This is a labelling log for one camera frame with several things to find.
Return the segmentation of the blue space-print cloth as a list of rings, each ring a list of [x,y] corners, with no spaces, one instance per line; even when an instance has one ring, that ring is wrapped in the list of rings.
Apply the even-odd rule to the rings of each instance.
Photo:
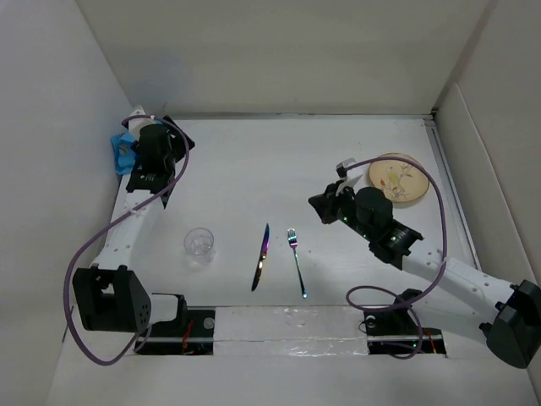
[[[129,132],[117,134],[110,138],[116,174],[123,176],[132,172],[138,157],[132,149],[135,141],[136,139]]]

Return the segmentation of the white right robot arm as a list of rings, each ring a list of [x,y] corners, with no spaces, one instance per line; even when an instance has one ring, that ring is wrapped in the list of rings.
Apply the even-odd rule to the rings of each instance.
[[[470,315],[434,308],[429,296],[415,295],[420,310],[403,304],[391,312],[392,326],[409,333],[427,315],[440,330],[484,343],[501,361],[526,369],[540,349],[540,288],[524,280],[514,284],[491,277],[445,256],[422,235],[393,217],[393,205],[373,187],[354,191],[342,182],[309,198],[324,224],[340,221],[365,238],[369,250],[385,264],[435,283],[471,308]]]

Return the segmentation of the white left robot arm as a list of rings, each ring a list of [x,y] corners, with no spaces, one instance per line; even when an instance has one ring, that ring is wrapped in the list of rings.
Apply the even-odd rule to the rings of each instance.
[[[72,284],[87,331],[142,333],[151,323],[151,297],[133,264],[142,255],[150,229],[165,210],[178,181],[177,164],[195,143],[165,116],[135,114],[139,136],[122,201],[123,220],[112,227],[101,252],[88,268],[78,268]]]

